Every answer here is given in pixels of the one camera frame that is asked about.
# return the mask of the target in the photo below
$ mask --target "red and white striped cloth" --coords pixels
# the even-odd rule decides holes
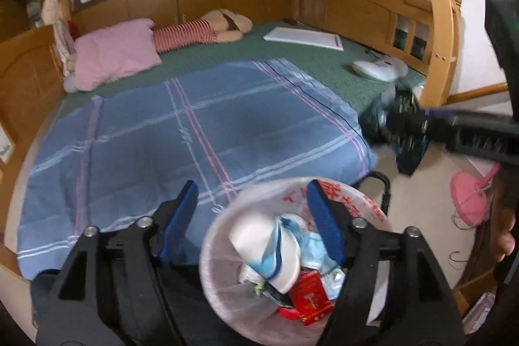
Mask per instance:
[[[169,26],[153,31],[153,41],[158,53],[179,49],[194,43],[214,43],[216,31],[205,19]]]

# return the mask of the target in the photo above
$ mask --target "trash can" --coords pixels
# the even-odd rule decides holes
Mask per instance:
[[[274,302],[263,295],[257,296],[250,284],[240,284],[238,275],[243,260],[229,241],[229,231],[244,213],[260,210],[272,216],[297,214],[308,223],[310,230],[317,232],[306,202],[306,187],[314,179],[281,179],[243,190],[211,224],[204,239],[200,278],[209,304],[230,327],[257,343],[314,345],[328,318],[307,327],[300,321],[289,321],[276,313],[278,306]],[[318,178],[318,181],[328,198],[343,203],[352,217],[363,217],[377,229],[391,230],[385,214],[363,193],[334,180]],[[379,316],[385,305],[388,279],[389,262],[381,261],[367,324]]]

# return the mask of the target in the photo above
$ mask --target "blue plaid blanket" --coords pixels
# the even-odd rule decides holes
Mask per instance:
[[[260,181],[352,184],[376,165],[356,112],[284,59],[250,60],[90,103],[54,123],[30,171],[18,260],[26,279],[61,268],[85,226],[122,229],[200,188],[182,247],[198,262],[214,217]]]

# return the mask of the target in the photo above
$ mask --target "blue gripper pad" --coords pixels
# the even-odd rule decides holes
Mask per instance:
[[[315,179],[308,184],[306,201],[328,256],[342,265],[346,260],[343,235],[328,208],[328,197]]]
[[[157,258],[164,266],[176,261],[198,203],[198,185],[189,181],[174,201],[176,202],[175,212],[160,234],[160,250]]]

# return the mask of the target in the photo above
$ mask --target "tile floor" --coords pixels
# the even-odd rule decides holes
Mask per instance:
[[[378,166],[378,170],[388,175],[392,181],[392,200],[388,214],[393,230],[401,232],[407,226],[418,227],[429,242],[450,286],[457,283],[464,265],[458,264],[457,269],[451,267],[449,254],[458,250],[460,259],[468,258],[474,242],[473,230],[462,231],[451,222],[453,205],[449,183],[451,177],[461,168],[474,172],[466,160],[451,158],[436,146],[429,148],[411,178],[398,174],[394,158],[390,155],[381,158]],[[380,201],[380,181],[367,180],[361,189],[376,202]],[[8,247],[13,248],[13,242],[16,245],[15,233],[16,226],[10,227],[8,221]],[[36,329],[31,323],[29,284],[0,268],[0,300],[28,336],[34,339]]]

